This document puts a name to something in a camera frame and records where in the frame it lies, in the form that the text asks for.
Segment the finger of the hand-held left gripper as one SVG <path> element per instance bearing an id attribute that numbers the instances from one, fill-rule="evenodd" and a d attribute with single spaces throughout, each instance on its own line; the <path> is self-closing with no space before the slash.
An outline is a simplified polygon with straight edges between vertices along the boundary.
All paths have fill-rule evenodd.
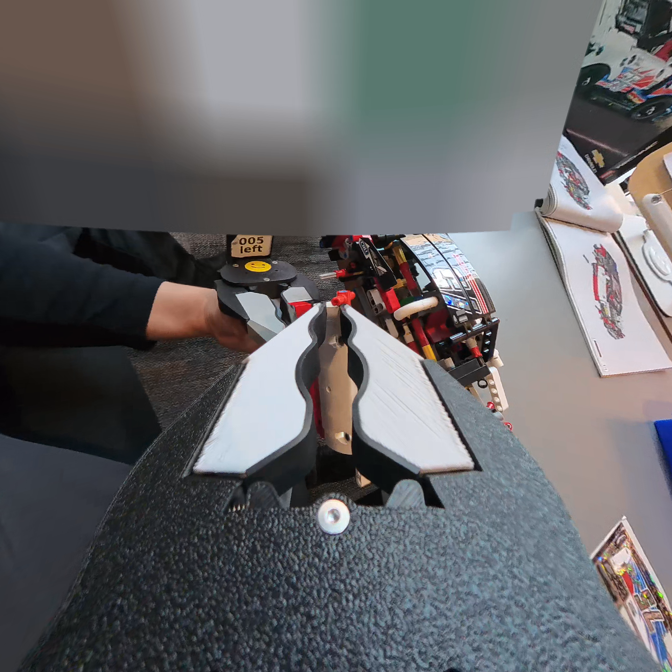
<path id="1" fill-rule="evenodd" d="M 315 300 L 306 288 L 287 288 L 281 293 L 281 314 L 284 321 L 295 321 L 307 313 Z"/>
<path id="2" fill-rule="evenodd" d="M 253 340 L 269 341 L 286 328 L 278 318 L 276 305 L 265 294 L 243 292 L 237 299 L 247 315 L 247 330 Z"/>

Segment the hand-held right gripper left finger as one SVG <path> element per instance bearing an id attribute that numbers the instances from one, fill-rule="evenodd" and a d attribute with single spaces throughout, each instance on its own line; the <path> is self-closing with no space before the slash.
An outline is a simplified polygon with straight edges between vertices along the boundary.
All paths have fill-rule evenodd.
<path id="1" fill-rule="evenodd" d="M 304 480 L 316 459 L 310 388 L 325 331 L 325 305 L 315 304 L 245 360 L 194 462 L 195 475 L 265 481 L 279 494 Z"/>

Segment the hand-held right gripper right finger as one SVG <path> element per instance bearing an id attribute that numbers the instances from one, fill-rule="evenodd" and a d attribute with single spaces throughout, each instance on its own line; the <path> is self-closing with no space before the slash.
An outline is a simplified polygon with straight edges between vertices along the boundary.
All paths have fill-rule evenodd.
<path id="1" fill-rule="evenodd" d="M 352 307 L 341 308 L 352 402 L 356 469 L 382 491 L 398 482 L 470 472 L 475 460 L 424 360 Z"/>

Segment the red white toy brick assembly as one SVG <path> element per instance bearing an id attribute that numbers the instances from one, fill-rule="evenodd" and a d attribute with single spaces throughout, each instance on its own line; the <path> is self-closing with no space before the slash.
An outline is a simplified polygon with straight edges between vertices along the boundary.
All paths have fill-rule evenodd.
<path id="1" fill-rule="evenodd" d="M 341 290 L 325 303 L 326 326 L 318 349 L 320 371 L 311 388 L 316 430 L 333 451 L 350 456 L 352 403 L 357 386 L 348 374 L 348 346 L 341 334 L 341 309 L 356 295 Z"/>

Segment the person's left forearm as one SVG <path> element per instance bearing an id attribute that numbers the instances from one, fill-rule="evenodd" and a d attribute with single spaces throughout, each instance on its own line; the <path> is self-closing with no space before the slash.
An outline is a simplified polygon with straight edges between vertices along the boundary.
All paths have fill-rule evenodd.
<path id="1" fill-rule="evenodd" d="M 1 345 L 152 348 L 163 280 L 76 255 L 78 237 L 1 224 Z"/>

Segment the work desk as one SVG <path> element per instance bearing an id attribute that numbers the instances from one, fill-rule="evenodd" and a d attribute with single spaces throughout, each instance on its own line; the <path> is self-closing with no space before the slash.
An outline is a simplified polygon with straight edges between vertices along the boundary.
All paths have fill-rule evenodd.
<path id="1" fill-rule="evenodd" d="M 505 231 L 457 233 L 489 290 L 508 420 L 592 552 L 626 516 L 671 590 L 671 480 L 653 425 L 671 416 L 671 372 L 601 378 L 533 212 Z"/>

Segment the person's left hand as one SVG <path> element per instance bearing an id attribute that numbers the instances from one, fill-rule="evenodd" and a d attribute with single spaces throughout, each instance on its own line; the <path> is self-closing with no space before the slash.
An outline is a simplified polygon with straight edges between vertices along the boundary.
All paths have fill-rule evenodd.
<path id="1" fill-rule="evenodd" d="M 171 338 L 210 337 L 224 348 L 245 354 L 260 347 L 244 321 L 223 313 L 216 290 L 176 283 L 167 285 L 171 297 Z"/>

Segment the toy brick race car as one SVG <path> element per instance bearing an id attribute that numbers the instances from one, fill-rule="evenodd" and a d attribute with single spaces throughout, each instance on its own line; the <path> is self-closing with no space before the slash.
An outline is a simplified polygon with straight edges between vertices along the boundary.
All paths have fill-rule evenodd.
<path id="1" fill-rule="evenodd" d="M 445 233 L 323 236 L 339 269 L 322 275 L 345 301 L 416 354 L 448 371 L 512 429 L 496 350 L 500 321 L 483 281 Z"/>

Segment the open instruction booklet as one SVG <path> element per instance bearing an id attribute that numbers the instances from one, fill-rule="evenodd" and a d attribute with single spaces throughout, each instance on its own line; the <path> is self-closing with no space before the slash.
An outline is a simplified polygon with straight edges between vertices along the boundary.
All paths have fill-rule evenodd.
<path id="1" fill-rule="evenodd" d="M 599 374 L 670 369 L 613 238 L 624 214 L 565 136 L 547 196 L 535 212 Z"/>

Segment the person's trousered leg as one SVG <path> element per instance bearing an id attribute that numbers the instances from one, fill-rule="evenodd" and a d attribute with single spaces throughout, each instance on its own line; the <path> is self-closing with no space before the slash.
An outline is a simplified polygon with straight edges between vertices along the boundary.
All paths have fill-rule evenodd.
<path id="1" fill-rule="evenodd" d="M 1 436 L 1 670 L 16 671 L 69 593 L 130 466 Z"/>

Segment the blue flat object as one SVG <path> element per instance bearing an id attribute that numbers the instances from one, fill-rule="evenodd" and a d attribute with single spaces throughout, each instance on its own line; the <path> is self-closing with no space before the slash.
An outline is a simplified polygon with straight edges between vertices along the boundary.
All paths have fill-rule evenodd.
<path id="1" fill-rule="evenodd" d="M 663 465 L 669 492 L 671 492 L 671 423 L 670 418 L 659 419 L 653 423 L 659 441 L 661 464 Z"/>

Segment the shiny sticker sheet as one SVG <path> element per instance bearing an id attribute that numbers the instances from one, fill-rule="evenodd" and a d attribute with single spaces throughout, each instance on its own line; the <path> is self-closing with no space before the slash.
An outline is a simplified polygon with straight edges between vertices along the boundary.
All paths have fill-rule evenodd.
<path id="1" fill-rule="evenodd" d="M 614 604 L 658 661 L 671 670 L 671 604 L 626 517 L 591 554 Z"/>

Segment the brown cardboard piece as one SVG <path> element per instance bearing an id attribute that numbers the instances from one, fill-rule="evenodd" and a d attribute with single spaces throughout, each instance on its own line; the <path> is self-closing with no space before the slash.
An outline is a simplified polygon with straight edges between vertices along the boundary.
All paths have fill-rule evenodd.
<path id="1" fill-rule="evenodd" d="M 640 214 L 649 219 L 644 206 L 644 197 L 662 194 L 671 207 L 671 177 L 665 166 L 665 156 L 671 154 L 671 143 L 658 148 L 642 159 L 628 181 L 628 189 Z"/>

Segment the black toy car box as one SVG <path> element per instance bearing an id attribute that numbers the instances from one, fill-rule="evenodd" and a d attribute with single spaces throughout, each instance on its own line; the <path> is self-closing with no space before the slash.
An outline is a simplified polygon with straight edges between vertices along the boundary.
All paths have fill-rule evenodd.
<path id="1" fill-rule="evenodd" d="M 670 1 L 603 1 L 564 134 L 603 183 L 671 141 Z"/>

